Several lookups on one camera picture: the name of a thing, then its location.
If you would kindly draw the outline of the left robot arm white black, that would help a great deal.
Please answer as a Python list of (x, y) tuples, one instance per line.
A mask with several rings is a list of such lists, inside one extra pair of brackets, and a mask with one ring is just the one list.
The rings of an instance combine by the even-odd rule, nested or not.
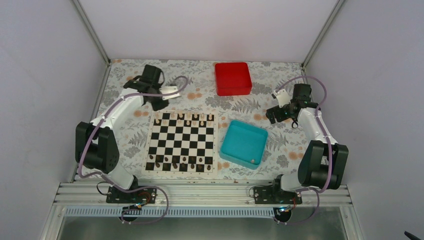
[(116, 133), (127, 117), (145, 103), (154, 110), (168, 105), (161, 92), (163, 71), (145, 65), (142, 74), (127, 81), (122, 91), (105, 112), (90, 122), (80, 122), (75, 129), (75, 160), (77, 174), (86, 179), (100, 176), (119, 189), (119, 196), (131, 203), (139, 197), (136, 177), (119, 162), (120, 152)]

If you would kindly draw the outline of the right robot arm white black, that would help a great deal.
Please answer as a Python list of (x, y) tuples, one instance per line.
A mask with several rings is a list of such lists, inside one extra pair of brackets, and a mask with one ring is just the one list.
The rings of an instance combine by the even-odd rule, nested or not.
[(278, 204), (308, 187), (322, 193), (342, 184), (349, 150), (330, 134), (311, 93), (311, 86), (305, 83), (295, 84), (292, 96), (281, 87), (272, 94), (278, 105), (266, 111), (271, 124), (291, 119), (292, 127), (301, 127), (309, 141), (297, 171), (280, 174), (272, 182), (270, 195)]

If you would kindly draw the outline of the teal tray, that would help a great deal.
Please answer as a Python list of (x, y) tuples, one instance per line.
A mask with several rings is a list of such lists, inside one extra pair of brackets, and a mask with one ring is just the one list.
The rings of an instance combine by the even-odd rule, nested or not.
[(262, 162), (268, 132), (260, 127), (232, 120), (219, 150), (221, 159), (256, 170)]

